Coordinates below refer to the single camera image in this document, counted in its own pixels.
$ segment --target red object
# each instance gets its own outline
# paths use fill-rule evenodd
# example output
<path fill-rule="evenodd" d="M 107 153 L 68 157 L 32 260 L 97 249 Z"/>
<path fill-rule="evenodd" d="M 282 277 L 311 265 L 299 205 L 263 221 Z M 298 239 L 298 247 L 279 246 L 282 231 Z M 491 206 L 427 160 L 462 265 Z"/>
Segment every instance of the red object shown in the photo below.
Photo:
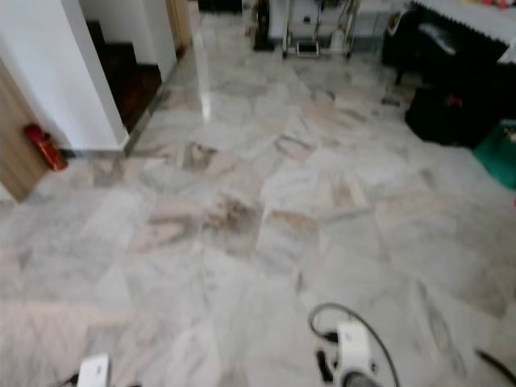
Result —
<path fill-rule="evenodd" d="M 40 150 L 41 156 L 47 161 L 52 171 L 60 171 L 68 166 L 68 161 L 54 143 L 52 137 L 38 125 L 32 123 L 25 127 L 25 134 Z"/>

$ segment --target red fire extinguisher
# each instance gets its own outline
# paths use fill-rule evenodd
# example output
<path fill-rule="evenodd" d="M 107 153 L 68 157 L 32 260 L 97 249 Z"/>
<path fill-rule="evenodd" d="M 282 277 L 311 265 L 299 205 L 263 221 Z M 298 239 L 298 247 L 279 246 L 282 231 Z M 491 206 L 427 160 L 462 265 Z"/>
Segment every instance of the red fire extinguisher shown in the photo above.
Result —
<path fill-rule="evenodd" d="M 52 171 L 60 171 L 68 166 L 68 161 L 54 143 L 52 137 L 45 133 L 40 126 L 32 123 L 25 127 L 25 134 L 40 150 L 41 156 L 47 161 Z"/>

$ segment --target wooden stair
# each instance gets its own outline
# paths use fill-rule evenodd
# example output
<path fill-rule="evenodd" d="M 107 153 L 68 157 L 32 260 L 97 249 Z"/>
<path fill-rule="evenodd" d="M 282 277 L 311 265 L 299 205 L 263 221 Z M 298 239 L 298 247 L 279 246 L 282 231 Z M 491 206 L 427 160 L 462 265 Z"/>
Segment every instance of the wooden stair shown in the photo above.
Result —
<path fill-rule="evenodd" d="M 122 122 L 131 133 L 161 85 L 154 64 L 139 64 L 131 43 L 106 43 L 100 23 L 87 22 Z"/>

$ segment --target marble floor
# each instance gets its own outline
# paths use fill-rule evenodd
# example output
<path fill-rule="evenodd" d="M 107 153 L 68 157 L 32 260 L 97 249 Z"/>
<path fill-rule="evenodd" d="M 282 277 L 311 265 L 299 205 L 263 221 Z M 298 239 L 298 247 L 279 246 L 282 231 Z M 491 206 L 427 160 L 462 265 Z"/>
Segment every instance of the marble floor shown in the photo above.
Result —
<path fill-rule="evenodd" d="M 0 385 L 108 352 L 117 387 L 320 386 L 328 301 L 404 386 L 506 385 L 474 350 L 516 372 L 514 194 L 410 132 L 376 55 L 282 61 L 243 30 L 202 19 L 131 156 L 0 206 Z"/>

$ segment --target green object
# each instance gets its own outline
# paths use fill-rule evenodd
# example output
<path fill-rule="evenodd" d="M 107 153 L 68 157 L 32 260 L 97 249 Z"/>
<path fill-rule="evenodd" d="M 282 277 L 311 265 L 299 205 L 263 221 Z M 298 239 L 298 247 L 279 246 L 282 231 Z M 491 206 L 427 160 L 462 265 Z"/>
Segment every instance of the green object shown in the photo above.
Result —
<path fill-rule="evenodd" d="M 516 143 L 508 134 L 516 133 L 516 120 L 502 120 L 474 150 L 475 157 L 505 187 L 516 189 Z"/>

